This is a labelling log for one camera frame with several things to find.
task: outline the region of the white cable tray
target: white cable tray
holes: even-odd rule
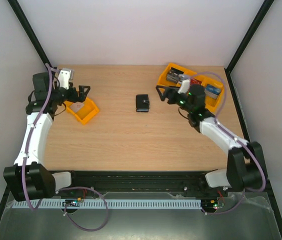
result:
[[[31,200],[35,207],[39,200]],[[149,200],[149,199],[107,199],[109,209],[201,209],[201,200],[194,199],[169,199],[169,200]],[[39,209],[59,209],[65,206],[65,199],[43,199]],[[104,209],[105,204],[102,199],[85,199],[83,203],[76,203],[68,209]],[[26,201],[15,201],[13,209],[27,209]]]

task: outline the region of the orange bin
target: orange bin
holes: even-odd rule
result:
[[[85,125],[89,122],[98,112],[100,112],[97,105],[90,99],[86,98],[84,102],[70,102],[65,101],[66,111],[75,116],[75,118]]]
[[[183,66],[179,66],[177,64],[174,63],[169,63],[169,65],[165,68],[165,70],[163,71],[163,73],[161,73],[158,81],[157,81],[157,85],[161,85],[161,86],[173,86],[173,87],[180,87],[181,84],[179,83],[174,83],[171,81],[167,80],[167,74],[170,71],[171,68],[175,68],[178,69],[180,71],[182,71],[185,75],[189,75],[189,76],[193,76],[195,74],[197,74],[197,72],[189,70]],[[225,87],[223,86],[223,83],[215,80],[213,78],[210,78],[208,76],[205,75],[198,75],[195,77],[196,80],[199,80],[201,82],[201,85],[206,87],[208,84],[221,89],[220,94],[218,95],[218,97],[216,99],[210,97],[210,96],[205,96],[205,107],[212,113],[215,113],[218,109],[219,104],[221,103],[221,100],[223,99],[223,95],[225,93]]]

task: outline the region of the black cable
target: black cable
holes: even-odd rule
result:
[[[184,116],[181,112],[180,112],[180,107],[177,109],[177,111],[179,112],[179,114],[183,117],[183,118],[185,118],[185,119],[188,119],[186,116]]]
[[[27,101],[30,103],[31,102],[31,99],[32,99],[32,95],[35,91],[33,90],[30,95],[27,97]]]
[[[57,113],[57,114],[55,114],[54,116],[60,115],[61,113],[63,113],[63,112],[67,109],[67,105],[66,105],[64,102],[63,102],[62,104],[63,104],[63,106],[64,106],[63,111],[62,111],[62,112],[59,112],[59,113]]]
[[[56,79],[56,81],[58,83],[57,86],[54,86],[55,87],[54,89],[59,89],[60,88],[60,81],[59,81],[59,79],[56,76],[54,78]]]

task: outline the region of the black wallet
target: black wallet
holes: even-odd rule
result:
[[[136,111],[140,113],[149,112],[150,101],[148,94],[138,94],[135,96]]]

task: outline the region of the white wall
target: white wall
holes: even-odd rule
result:
[[[248,132],[262,144],[282,215],[282,0],[274,1],[232,79]]]
[[[0,201],[5,167],[12,166],[26,127],[32,75],[44,66],[6,0],[0,0]]]
[[[55,66],[227,66],[262,2],[19,0]]]

